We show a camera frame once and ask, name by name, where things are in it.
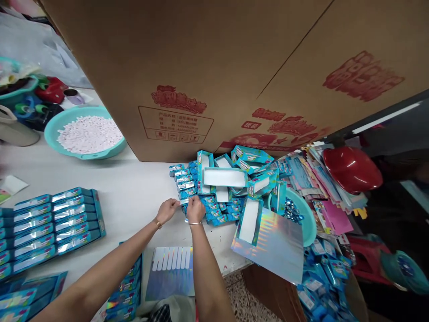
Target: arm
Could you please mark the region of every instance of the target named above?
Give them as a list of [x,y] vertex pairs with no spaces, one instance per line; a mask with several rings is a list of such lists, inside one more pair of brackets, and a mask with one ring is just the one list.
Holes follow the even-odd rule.
[[91,321],[157,232],[156,223],[169,221],[178,206],[175,199],[164,201],[153,221],[103,257],[31,322]]
[[[202,221],[206,209],[198,197],[189,199],[189,223]],[[193,245],[193,282],[201,322],[235,321],[231,302],[225,288],[215,255],[203,225],[190,225]]]

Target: holographic sheet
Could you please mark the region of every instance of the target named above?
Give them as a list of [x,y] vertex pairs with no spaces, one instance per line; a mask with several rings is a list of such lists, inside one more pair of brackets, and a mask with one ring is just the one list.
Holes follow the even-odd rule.
[[255,231],[256,246],[237,238],[236,230],[232,250],[295,285],[301,284],[304,265],[302,226],[267,208],[262,208],[257,220],[260,222],[256,224],[256,228],[259,227],[259,232]]
[[156,247],[146,289],[146,301],[171,295],[195,296],[192,247]]

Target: plastic stool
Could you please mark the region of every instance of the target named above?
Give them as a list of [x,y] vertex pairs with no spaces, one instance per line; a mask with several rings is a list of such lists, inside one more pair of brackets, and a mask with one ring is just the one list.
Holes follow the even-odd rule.
[[386,245],[362,238],[350,236],[347,236],[347,238],[356,255],[356,266],[353,267],[353,273],[369,281],[393,285],[391,281],[384,277],[380,262],[381,251],[391,254]]

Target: hand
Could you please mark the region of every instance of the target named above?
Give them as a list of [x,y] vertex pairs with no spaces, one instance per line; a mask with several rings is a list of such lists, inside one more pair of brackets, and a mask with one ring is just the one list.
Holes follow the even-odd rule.
[[202,204],[198,196],[189,198],[188,209],[186,215],[188,216],[189,223],[198,223],[202,221],[206,214],[206,207]]
[[179,206],[180,206],[180,202],[174,198],[170,198],[164,201],[161,204],[155,219],[159,221],[161,224],[165,224],[167,221],[173,218],[174,212]]

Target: white container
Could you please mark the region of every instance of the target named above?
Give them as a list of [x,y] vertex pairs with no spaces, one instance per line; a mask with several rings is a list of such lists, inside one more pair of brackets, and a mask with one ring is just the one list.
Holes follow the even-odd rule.
[[17,117],[7,107],[0,105],[0,140],[17,146],[32,145],[40,135],[18,122]]

